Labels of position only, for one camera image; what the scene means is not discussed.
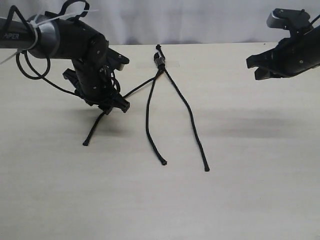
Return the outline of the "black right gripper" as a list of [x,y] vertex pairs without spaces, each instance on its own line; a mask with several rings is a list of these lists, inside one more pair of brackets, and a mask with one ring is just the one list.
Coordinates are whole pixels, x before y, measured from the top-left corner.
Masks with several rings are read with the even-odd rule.
[[290,37],[246,59],[247,68],[257,67],[255,80],[292,78],[320,66],[319,26],[310,21],[270,21],[269,27],[288,30]]

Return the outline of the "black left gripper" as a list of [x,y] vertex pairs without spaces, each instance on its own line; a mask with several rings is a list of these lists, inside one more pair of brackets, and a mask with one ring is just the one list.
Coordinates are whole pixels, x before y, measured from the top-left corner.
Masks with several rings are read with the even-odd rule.
[[120,85],[111,56],[109,42],[102,34],[96,34],[89,39],[84,52],[71,60],[73,69],[68,68],[62,74],[74,87],[76,96],[88,105],[98,105],[104,115],[108,115],[112,107],[126,113],[131,106],[119,96]]

